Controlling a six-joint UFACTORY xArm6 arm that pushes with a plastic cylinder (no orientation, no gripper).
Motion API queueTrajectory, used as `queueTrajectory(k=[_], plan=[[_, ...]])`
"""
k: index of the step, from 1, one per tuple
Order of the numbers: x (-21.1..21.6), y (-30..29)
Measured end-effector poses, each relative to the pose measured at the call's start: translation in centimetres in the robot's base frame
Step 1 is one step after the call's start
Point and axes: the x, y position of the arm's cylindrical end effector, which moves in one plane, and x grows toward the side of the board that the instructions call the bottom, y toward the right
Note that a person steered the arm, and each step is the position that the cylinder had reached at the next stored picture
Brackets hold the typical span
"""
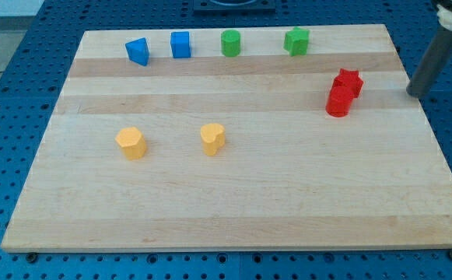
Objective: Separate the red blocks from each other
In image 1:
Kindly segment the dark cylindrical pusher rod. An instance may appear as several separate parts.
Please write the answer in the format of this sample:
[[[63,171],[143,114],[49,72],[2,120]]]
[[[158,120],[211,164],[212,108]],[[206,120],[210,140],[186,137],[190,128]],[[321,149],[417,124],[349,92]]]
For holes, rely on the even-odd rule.
[[[452,31],[439,26],[413,76],[406,87],[409,96],[423,98],[452,55]]]

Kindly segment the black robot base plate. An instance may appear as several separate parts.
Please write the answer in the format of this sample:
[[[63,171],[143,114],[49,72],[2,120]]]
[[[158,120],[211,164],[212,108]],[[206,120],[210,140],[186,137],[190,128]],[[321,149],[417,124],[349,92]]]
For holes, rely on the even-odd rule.
[[[275,0],[191,0],[190,6],[197,15],[276,11]]]

